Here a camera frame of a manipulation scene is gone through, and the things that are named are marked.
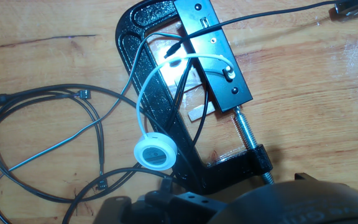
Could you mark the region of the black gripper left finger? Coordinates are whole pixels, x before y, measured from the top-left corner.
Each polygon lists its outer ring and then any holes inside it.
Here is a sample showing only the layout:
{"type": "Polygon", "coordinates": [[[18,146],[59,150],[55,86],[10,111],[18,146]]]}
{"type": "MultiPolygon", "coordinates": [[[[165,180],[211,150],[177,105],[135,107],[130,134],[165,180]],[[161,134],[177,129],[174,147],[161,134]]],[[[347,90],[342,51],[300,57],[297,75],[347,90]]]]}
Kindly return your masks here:
{"type": "Polygon", "coordinates": [[[208,223],[227,204],[193,192],[175,195],[173,179],[164,178],[161,187],[132,202],[130,197],[106,199],[94,224],[208,223]]]}

